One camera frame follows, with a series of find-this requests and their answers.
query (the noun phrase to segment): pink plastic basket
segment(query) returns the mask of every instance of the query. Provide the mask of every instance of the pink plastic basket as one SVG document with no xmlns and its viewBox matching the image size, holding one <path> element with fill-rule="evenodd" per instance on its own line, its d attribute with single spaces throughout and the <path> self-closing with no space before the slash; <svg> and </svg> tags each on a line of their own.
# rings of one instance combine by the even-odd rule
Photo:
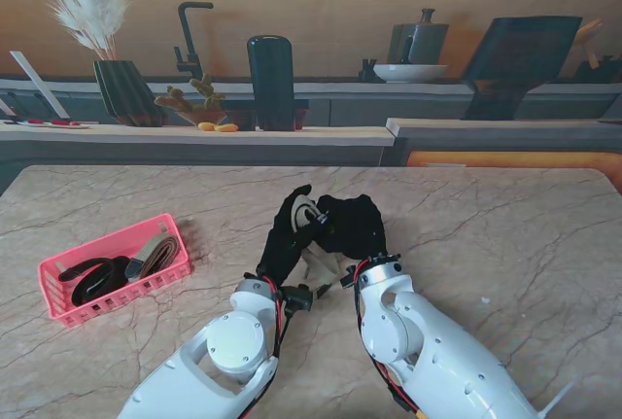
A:
<svg viewBox="0 0 622 419">
<path fill-rule="evenodd" d="M 114 258 L 116 256 L 136 256 L 147 242 L 157 234 L 168 232 L 174 235 L 179 243 L 180 250 L 175 260 L 166 268 L 105 296 L 76 307 L 71 303 L 71 294 L 82 278 L 67 282 L 58 281 L 58 275 L 65 269 L 96 257 Z M 175 221 L 168 213 L 158 215 L 127 227 L 112 234 L 108 234 L 94 241 L 88 242 L 71 251 L 58 254 L 39 263 L 39 285 L 48 304 L 50 317 L 64 324 L 74 327 L 100 314 L 110 312 L 131 300 L 149 291 L 160 288 L 168 283 L 190 274 L 190 261 L 184 241 L 180 236 Z"/>
</svg>

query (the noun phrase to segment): potted plant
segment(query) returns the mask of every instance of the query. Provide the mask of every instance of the potted plant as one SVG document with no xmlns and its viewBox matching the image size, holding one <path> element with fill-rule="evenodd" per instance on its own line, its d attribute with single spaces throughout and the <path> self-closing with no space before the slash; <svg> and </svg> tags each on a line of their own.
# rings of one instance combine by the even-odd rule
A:
<svg viewBox="0 0 622 419">
<path fill-rule="evenodd" d="M 100 60 L 94 63 L 106 110 L 127 125 L 161 126 L 167 121 L 154 95 L 131 61 L 119 60 L 115 34 L 127 0 L 52 0 L 59 22 Z"/>
<path fill-rule="evenodd" d="M 225 99 L 225 96 L 222 93 L 214 93 L 210 75 L 203 75 L 203 79 L 200 81 L 190 79 L 190 85 L 205 97 L 204 103 L 190 103 L 180 88 L 168 86 L 166 89 L 168 96 L 159 96 L 155 99 L 155 104 L 173 108 L 179 116 L 194 125 L 199 125 L 202 122 L 220 123 L 226 116 L 221 106 L 221 101 Z"/>
</svg>

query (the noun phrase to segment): faucet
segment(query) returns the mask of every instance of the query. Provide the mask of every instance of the faucet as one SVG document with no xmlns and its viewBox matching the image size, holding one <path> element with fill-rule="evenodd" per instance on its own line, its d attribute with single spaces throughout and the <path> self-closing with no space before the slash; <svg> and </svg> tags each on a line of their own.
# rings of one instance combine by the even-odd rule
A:
<svg viewBox="0 0 622 419">
<path fill-rule="evenodd" d="M 190 72 L 194 79 L 200 80 L 203 77 L 203 69 L 201 68 L 201 62 L 198 59 L 198 54 L 194 50 L 194 43 L 192 42 L 192 35 L 190 33 L 190 27 L 188 25 L 188 18 L 186 17 L 187 8 L 203 8 L 214 9 L 213 3 L 201 3 L 196 1 L 186 1 L 179 5 L 177 9 L 179 13 L 179 20 L 182 23 L 182 30 L 184 30 L 184 37 L 186 38 L 186 46 L 188 47 L 188 61 L 184 61 L 182 58 L 182 52 L 179 47 L 174 47 L 175 57 L 177 58 L 177 70 L 179 72 Z"/>
</svg>

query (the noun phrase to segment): black canister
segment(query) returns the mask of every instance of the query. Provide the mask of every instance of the black canister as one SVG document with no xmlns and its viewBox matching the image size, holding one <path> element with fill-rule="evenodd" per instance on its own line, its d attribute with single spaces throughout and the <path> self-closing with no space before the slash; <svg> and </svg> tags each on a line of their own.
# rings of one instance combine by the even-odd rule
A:
<svg viewBox="0 0 622 419">
<path fill-rule="evenodd" d="M 285 37 L 259 35 L 247 47 L 259 127 L 295 130 L 292 44 Z"/>
</svg>

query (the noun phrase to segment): wall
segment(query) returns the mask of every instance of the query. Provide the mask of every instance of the wall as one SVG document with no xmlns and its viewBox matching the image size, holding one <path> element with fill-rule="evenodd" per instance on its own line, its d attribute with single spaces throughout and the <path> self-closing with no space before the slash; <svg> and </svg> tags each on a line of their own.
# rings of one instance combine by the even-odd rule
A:
<svg viewBox="0 0 622 419">
<path fill-rule="evenodd" d="M 145 75 L 176 74 L 173 46 L 184 46 L 177 6 L 188 0 L 131 0 L 118 34 L 121 56 Z M 212 1 L 212 11 L 190 12 L 204 67 L 218 75 L 249 74 L 246 41 L 284 35 L 294 44 L 297 76 L 356 76 L 364 57 L 384 61 L 394 23 L 416 21 L 434 7 L 434 20 L 451 24 L 441 62 L 459 75 L 491 19 L 499 16 L 603 17 L 596 50 L 622 52 L 619 0 L 191 0 Z M 19 73 L 8 50 L 22 50 L 43 74 L 92 75 L 94 54 L 79 47 L 54 21 L 45 0 L 0 0 L 0 73 Z M 584 59 L 574 49 L 565 73 Z"/>
</svg>

